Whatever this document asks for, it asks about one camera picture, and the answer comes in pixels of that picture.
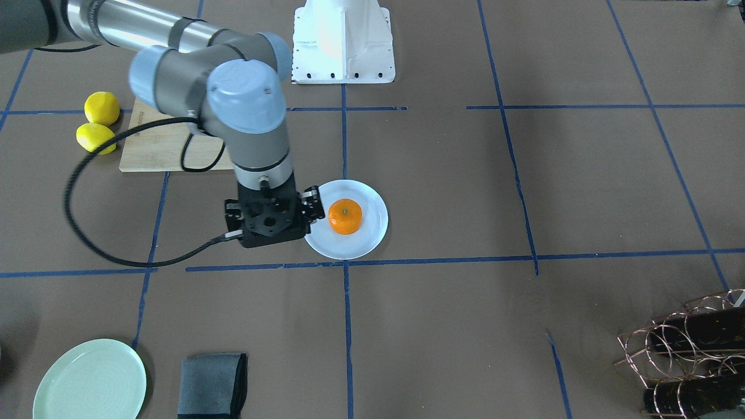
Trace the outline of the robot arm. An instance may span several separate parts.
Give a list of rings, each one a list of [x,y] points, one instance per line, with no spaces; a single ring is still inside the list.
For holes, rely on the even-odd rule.
[[[222,140],[239,198],[226,222],[247,248],[302,239],[319,202],[296,191],[282,80],[291,53],[276,34],[242,34],[134,1],[3,1],[2,53],[73,41],[136,52],[133,95]]]

